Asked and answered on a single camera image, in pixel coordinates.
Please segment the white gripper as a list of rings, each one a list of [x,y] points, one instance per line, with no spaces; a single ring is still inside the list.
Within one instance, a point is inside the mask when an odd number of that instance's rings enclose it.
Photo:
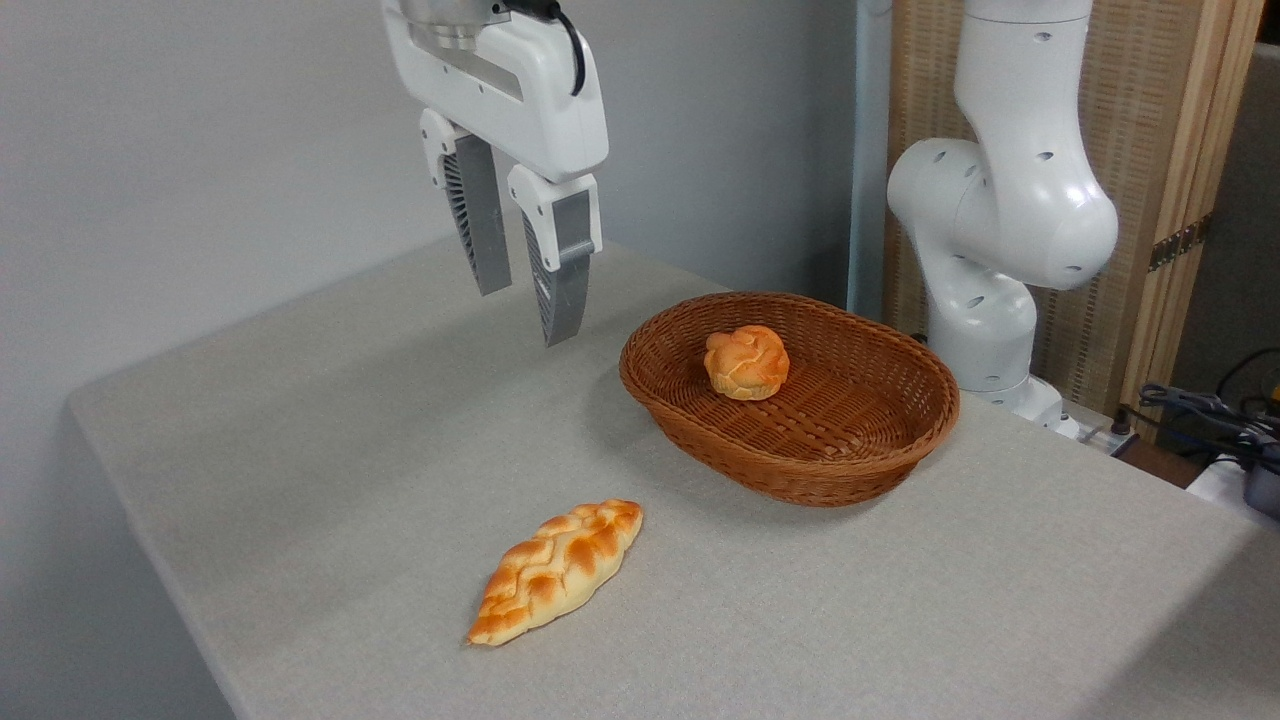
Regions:
[[[544,343],[575,337],[603,249],[590,173],[609,152],[589,42],[558,1],[384,1],[381,15],[399,78],[426,108],[431,186],[445,195],[479,292],[512,283],[494,146],[518,163],[507,183]]]

